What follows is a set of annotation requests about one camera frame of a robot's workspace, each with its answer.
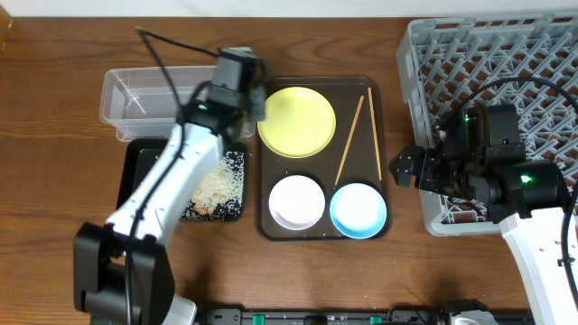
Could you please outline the pink bowl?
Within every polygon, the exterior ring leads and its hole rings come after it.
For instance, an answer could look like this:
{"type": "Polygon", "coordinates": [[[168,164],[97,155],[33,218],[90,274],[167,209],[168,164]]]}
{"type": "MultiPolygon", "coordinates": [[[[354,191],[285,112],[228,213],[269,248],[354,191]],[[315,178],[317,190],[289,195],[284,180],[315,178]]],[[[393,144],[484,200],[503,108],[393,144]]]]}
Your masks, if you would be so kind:
{"type": "Polygon", "coordinates": [[[321,186],[313,179],[292,175],[273,187],[268,207],[273,220],[282,228],[305,230],[322,218],[325,196],[321,186]]]}

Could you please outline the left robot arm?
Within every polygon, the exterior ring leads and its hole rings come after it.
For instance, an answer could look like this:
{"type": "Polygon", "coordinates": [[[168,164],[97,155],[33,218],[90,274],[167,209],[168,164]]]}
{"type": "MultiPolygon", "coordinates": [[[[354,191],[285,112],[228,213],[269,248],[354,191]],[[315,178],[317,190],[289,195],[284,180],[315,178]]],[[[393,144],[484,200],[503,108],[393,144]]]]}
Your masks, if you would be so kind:
{"type": "Polygon", "coordinates": [[[202,179],[248,119],[265,117],[266,89],[203,81],[177,118],[160,157],[102,226],[73,239],[73,301],[78,311],[116,324],[192,324],[194,302],[175,292],[168,259],[173,232],[202,179]]]}

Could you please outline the blue bowl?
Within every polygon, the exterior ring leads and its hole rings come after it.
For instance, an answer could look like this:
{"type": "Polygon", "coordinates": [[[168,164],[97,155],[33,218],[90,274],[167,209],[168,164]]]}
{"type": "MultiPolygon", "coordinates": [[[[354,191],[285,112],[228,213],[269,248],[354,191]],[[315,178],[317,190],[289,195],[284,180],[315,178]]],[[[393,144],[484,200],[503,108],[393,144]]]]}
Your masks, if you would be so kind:
{"type": "Polygon", "coordinates": [[[386,225],[387,204],[374,187],[350,183],[332,196],[330,218],[345,237],[368,239],[376,236],[386,225]]]}

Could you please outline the wooden chopstick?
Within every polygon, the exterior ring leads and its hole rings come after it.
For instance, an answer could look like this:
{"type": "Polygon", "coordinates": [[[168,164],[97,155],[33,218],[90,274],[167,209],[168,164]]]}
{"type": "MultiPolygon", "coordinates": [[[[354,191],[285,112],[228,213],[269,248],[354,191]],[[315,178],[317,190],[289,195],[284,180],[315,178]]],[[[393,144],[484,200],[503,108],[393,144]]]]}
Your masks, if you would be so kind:
{"type": "Polygon", "coordinates": [[[371,116],[371,125],[372,125],[372,134],[374,140],[374,149],[376,155],[376,163],[378,168],[378,179],[382,181],[382,169],[381,169],[381,160],[380,160],[380,151],[378,145],[378,132],[377,132],[377,123],[375,118],[375,108],[373,102],[373,93],[371,87],[368,87],[368,102],[369,102],[369,112],[371,116]]]}
{"type": "Polygon", "coordinates": [[[365,98],[365,96],[363,96],[363,95],[361,95],[361,96],[359,97],[359,102],[358,102],[358,105],[357,105],[357,108],[356,108],[356,111],[355,111],[355,115],[354,115],[354,117],[353,117],[353,119],[352,119],[352,122],[351,122],[351,126],[350,126],[350,130],[349,130],[348,138],[347,138],[347,141],[346,141],[346,144],[345,144],[345,146],[344,146],[343,153],[342,153],[342,156],[341,156],[341,159],[340,159],[340,166],[339,166],[339,169],[338,169],[336,178],[335,178],[334,186],[337,186],[338,183],[339,183],[339,181],[340,181],[340,176],[341,176],[341,174],[342,174],[342,170],[343,170],[343,167],[344,167],[344,165],[345,165],[345,162],[346,162],[346,159],[347,159],[347,155],[348,155],[348,153],[349,153],[350,144],[351,144],[351,141],[352,141],[352,137],[353,137],[353,135],[354,135],[354,132],[355,132],[355,128],[356,128],[357,122],[358,122],[358,120],[359,120],[359,113],[360,113],[360,110],[361,110],[361,108],[362,108],[362,105],[363,105],[363,102],[364,102],[364,98],[365,98]]]}

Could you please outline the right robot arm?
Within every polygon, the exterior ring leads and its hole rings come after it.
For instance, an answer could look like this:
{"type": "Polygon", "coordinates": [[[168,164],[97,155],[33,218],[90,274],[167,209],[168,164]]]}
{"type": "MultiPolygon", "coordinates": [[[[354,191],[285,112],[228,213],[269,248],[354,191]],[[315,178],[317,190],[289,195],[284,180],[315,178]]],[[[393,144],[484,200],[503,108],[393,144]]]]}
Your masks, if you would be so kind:
{"type": "Polygon", "coordinates": [[[400,187],[485,204],[517,263],[537,324],[577,322],[577,195],[555,162],[532,161],[512,105],[467,108],[435,148],[408,145],[388,169],[400,187]]]}

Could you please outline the yellow plate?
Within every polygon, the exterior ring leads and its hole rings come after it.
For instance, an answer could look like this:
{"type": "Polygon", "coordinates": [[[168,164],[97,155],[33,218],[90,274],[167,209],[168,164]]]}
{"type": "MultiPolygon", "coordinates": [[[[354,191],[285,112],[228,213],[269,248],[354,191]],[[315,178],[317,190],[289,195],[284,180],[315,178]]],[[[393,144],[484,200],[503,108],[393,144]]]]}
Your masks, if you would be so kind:
{"type": "Polygon", "coordinates": [[[274,153],[305,158],[320,152],[332,139],[336,115],[330,101],[310,88],[289,87],[266,100],[266,119],[258,134],[274,153]]]}

